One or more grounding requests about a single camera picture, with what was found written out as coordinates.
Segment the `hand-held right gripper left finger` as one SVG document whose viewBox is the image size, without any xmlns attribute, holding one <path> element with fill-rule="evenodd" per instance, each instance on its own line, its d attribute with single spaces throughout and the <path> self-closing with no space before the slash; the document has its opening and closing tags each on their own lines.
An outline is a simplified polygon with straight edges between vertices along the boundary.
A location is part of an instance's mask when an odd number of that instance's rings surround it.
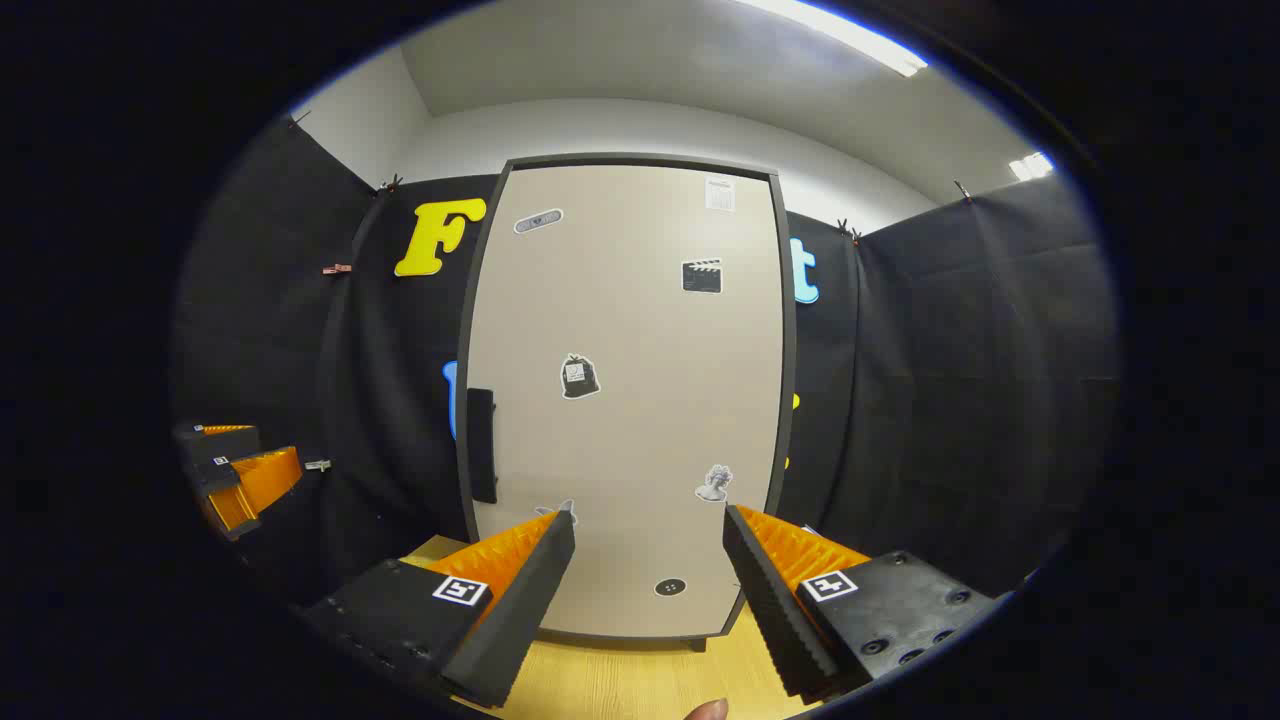
<svg viewBox="0 0 1280 720">
<path fill-rule="evenodd" d="M 301 610 L 338 650 L 416 694 L 506 703 L 575 551 L 554 510 L 425 566 L 389 559 Z"/>
</svg>

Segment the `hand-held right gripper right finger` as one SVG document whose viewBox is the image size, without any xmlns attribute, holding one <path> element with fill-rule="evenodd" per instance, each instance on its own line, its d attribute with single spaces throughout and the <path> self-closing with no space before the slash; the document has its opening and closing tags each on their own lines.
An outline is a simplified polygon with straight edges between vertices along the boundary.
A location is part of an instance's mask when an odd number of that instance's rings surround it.
<svg viewBox="0 0 1280 720">
<path fill-rule="evenodd" d="M 895 675 L 1000 605 L 906 551 L 869 557 L 742 505 L 723 547 L 790 696 L 826 702 Z"/>
</svg>

